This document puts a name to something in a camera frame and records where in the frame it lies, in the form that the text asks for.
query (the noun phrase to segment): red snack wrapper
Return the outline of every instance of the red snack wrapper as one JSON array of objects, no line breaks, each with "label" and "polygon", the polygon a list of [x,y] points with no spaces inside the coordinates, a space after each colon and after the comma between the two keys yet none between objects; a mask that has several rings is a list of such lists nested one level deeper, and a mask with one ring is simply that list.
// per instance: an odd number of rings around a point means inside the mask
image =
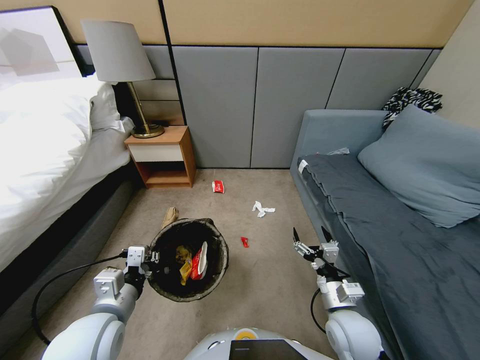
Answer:
[{"label": "red snack wrapper", "polygon": [[248,248],[249,247],[249,240],[246,237],[243,237],[243,236],[241,236],[240,239],[241,239],[241,242],[243,243],[243,247]]},{"label": "red snack wrapper", "polygon": [[211,182],[211,187],[214,193],[224,193],[224,182],[222,180],[215,180]]},{"label": "red snack wrapper", "polygon": [[207,272],[207,242],[204,241],[201,249],[198,250],[196,255],[191,260],[191,273],[190,278],[192,280],[203,279]]}]

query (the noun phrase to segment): gray lamp shade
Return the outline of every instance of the gray lamp shade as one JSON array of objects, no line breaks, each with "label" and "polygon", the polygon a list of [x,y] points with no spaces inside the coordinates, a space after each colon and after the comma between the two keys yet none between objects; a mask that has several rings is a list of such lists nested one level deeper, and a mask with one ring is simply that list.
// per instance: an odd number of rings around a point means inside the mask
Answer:
[{"label": "gray lamp shade", "polygon": [[132,82],[155,78],[135,27],[127,22],[81,22],[99,80]]}]

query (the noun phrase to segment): lamp base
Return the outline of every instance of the lamp base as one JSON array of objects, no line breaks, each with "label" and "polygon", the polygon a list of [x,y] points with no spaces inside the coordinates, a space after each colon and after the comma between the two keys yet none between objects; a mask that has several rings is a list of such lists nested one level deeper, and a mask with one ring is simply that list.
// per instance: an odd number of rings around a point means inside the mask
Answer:
[{"label": "lamp base", "polygon": [[149,132],[143,126],[135,126],[131,131],[131,135],[134,138],[139,139],[148,139],[154,138],[156,136],[162,135],[165,132],[165,129],[161,125],[149,125],[148,126]]}]

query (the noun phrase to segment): dark gray blanket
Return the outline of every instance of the dark gray blanket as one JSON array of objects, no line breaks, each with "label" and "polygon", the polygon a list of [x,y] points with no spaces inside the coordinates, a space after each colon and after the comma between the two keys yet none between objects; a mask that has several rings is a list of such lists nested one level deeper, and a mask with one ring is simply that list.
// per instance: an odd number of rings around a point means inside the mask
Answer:
[{"label": "dark gray blanket", "polygon": [[370,261],[405,359],[478,359],[480,221],[435,227],[350,155],[309,155],[311,176]]}]

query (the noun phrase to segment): white paper scrap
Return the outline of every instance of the white paper scrap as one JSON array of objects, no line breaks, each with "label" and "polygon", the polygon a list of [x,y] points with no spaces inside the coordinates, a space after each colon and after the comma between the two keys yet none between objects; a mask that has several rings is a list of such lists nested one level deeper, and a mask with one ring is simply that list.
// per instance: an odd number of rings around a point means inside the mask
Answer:
[{"label": "white paper scrap", "polygon": [[274,207],[262,207],[262,204],[260,201],[255,201],[255,204],[253,205],[252,211],[258,210],[258,218],[263,218],[265,216],[265,213],[274,213],[275,208]]},{"label": "white paper scrap", "polygon": [[350,149],[348,147],[342,147],[341,149],[331,151],[327,155],[348,155],[350,154]]},{"label": "white paper scrap", "polygon": [[307,165],[308,163],[305,160],[300,161],[300,165],[298,165],[298,172],[301,174]]}]

